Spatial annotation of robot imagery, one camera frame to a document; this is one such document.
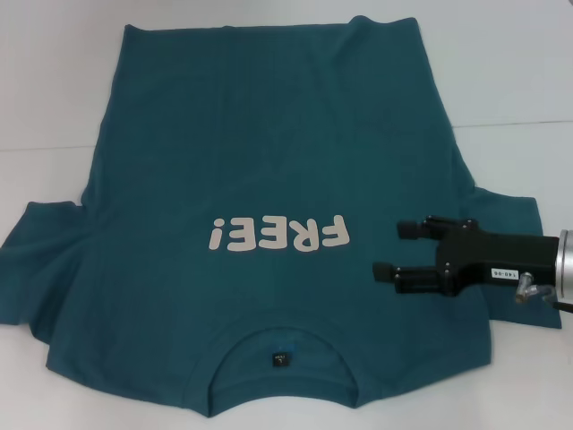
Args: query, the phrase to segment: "metal cylinder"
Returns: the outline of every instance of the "metal cylinder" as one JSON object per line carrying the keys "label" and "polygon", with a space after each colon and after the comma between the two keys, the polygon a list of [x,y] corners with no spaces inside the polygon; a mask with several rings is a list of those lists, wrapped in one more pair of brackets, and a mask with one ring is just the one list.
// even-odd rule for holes
{"label": "metal cylinder", "polygon": [[562,230],[559,237],[555,288],[560,300],[573,303],[573,230]]}

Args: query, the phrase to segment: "folded t-shirt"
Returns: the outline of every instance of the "folded t-shirt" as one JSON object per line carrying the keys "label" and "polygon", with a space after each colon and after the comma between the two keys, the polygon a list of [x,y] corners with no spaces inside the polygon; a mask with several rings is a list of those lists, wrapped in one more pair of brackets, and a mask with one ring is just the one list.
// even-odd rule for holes
{"label": "folded t-shirt", "polygon": [[349,407],[491,359],[490,318],[559,327],[513,288],[400,296],[372,262],[432,265],[396,223],[540,234],[476,188],[417,22],[127,26],[82,205],[31,203],[0,250],[0,323],[47,366],[213,416],[295,395]]}

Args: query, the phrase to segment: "label sticker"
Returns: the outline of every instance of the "label sticker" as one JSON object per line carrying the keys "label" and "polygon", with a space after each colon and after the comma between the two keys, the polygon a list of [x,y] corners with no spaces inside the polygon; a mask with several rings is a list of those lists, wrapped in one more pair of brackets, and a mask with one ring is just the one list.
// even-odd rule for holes
{"label": "label sticker", "polygon": [[519,280],[519,272],[510,269],[492,269],[492,278],[498,280]]}

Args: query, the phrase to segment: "clothing tag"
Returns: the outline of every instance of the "clothing tag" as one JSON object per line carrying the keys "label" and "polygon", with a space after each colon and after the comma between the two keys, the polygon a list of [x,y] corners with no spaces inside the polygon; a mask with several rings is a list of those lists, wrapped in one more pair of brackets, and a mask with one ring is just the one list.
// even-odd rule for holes
{"label": "clothing tag", "polygon": [[273,367],[287,367],[290,365],[290,353],[288,352],[275,352],[272,355]]}

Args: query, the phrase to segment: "background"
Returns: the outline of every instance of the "background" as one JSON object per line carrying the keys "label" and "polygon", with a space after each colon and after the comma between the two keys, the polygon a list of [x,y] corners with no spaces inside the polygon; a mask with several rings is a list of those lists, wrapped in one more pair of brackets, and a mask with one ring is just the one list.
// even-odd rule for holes
{"label": "background", "polygon": [[[545,233],[573,228],[569,0],[0,0],[0,241],[28,201],[78,202],[124,25],[377,22],[414,16],[477,184],[537,198]],[[563,331],[493,322],[493,363],[352,410],[256,400],[206,419],[49,372],[27,327],[0,326],[0,429],[571,428],[573,318]]]}

